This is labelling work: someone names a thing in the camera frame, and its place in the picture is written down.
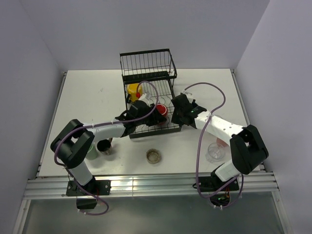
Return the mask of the red mug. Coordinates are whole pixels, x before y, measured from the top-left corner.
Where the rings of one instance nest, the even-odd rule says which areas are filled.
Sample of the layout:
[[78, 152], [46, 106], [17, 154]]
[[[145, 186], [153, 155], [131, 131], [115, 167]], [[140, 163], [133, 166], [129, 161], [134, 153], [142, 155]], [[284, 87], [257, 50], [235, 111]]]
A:
[[157, 104], [156, 109], [166, 119], [165, 121], [160, 122], [158, 124], [158, 126], [166, 124], [167, 123], [167, 116], [168, 116], [168, 108], [163, 104]]

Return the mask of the yellow ceramic mug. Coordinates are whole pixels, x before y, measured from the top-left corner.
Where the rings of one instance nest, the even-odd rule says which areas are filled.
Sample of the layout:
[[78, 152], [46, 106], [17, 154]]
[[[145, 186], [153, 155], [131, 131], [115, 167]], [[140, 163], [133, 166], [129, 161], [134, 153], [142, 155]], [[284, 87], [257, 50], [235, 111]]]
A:
[[142, 85], [132, 83], [127, 85], [127, 100], [128, 103], [135, 102], [142, 96]]

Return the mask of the black wire dish rack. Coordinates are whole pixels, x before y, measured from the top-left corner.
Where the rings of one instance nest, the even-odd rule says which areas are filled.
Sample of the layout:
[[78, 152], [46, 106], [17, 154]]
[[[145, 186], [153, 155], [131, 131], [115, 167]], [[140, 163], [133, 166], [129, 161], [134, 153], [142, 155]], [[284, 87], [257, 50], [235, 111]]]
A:
[[151, 82], [155, 88], [147, 83], [141, 84], [139, 90], [150, 95], [150, 102], [164, 105], [168, 113], [163, 123], [147, 126], [140, 125], [130, 134], [131, 139], [176, 133], [181, 131], [181, 126], [171, 123], [174, 105], [171, 100], [175, 97], [174, 82], [177, 78], [176, 65], [168, 48], [127, 52], [120, 54], [120, 65], [126, 109], [129, 110], [136, 98], [136, 89], [130, 92], [132, 84], [143, 80]]

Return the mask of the black metal mug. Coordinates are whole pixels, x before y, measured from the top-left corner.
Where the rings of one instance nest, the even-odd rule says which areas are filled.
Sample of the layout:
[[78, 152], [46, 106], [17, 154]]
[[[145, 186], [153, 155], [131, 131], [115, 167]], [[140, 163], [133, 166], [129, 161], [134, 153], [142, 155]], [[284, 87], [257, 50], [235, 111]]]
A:
[[112, 151], [112, 138], [101, 140], [97, 143], [97, 150], [104, 154], [110, 155]]

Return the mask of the green plastic cup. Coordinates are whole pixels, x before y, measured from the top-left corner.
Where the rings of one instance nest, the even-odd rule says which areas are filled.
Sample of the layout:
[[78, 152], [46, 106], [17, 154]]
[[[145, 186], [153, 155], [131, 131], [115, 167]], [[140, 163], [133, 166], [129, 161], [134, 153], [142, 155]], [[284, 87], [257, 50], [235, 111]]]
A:
[[96, 146], [94, 143], [92, 143], [85, 158], [87, 160], [94, 160], [97, 157], [98, 157], [98, 152], [97, 152]]

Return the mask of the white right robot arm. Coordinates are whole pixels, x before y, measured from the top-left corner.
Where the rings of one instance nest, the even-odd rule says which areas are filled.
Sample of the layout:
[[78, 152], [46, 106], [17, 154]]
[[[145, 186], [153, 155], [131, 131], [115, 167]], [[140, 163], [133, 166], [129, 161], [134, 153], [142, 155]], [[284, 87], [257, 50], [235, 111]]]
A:
[[184, 93], [173, 98], [172, 104], [172, 123], [200, 129], [199, 145], [203, 133], [208, 132], [230, 147], [231, 159], [214, 169], [209, 176], [214, 191], [222, 190], [228, 181], [239, 174], [248, 175], [268, 158], [269, 152], [255, 126], [236, 125], [217, 117]]

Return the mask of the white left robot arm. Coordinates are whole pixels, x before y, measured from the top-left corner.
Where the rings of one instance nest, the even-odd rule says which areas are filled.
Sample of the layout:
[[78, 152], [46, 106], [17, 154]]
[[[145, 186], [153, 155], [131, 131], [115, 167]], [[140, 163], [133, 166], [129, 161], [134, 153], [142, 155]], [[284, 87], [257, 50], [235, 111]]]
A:
[[102, 140], [126, 137], [140, 125], [154, 126], [166, 121], [154, 104], [137, 100], [110, 122], [87, 125], [73, 119], [63, 128], [50, 145], [55, 159], [64, 166], [78, 183], [78, 190], [84, 195], [96, 193], [96, 179], [84, 159], [93, 143]]

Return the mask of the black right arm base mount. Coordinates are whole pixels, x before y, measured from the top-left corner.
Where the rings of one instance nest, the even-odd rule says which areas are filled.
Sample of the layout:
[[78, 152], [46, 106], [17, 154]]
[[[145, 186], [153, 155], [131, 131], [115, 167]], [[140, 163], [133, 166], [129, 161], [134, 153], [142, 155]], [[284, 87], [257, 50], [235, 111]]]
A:
[[[198, 178], [199, 189], [202, 193], [204, 192], [215, 192], [217, 189], [222, 187], [227, 182], [222, 182], [214, 176], [200, 176]], [[226, 206], [230, 204], [231, 195], [230, 192], [239, 191], [238, 180], [235, 179], [229, 185], [224, 187], [218, 194], [210, 197], [210, 201], [213, 205], [218, 207]]]

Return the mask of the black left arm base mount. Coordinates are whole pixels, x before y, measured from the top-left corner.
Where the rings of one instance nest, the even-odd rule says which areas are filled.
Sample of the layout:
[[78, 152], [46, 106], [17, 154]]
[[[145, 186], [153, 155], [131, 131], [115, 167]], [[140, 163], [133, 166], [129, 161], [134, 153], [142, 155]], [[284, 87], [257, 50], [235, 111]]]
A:
[[[82, 186], [84, 190], [92, 193], [93, 195], [109, 195], [111, 188], [110, 180], [94, 180], [90, 181], [87, 185]], [[78, 197], [76, 199], [76, 206], [82, 210], [92, 210], [99, 203], [97, 198], [80, 198], [80, 196], [87, 196], [87, 194], [78, 187], [78, 185], [70, 180], [66, 190], [67, 197]]]

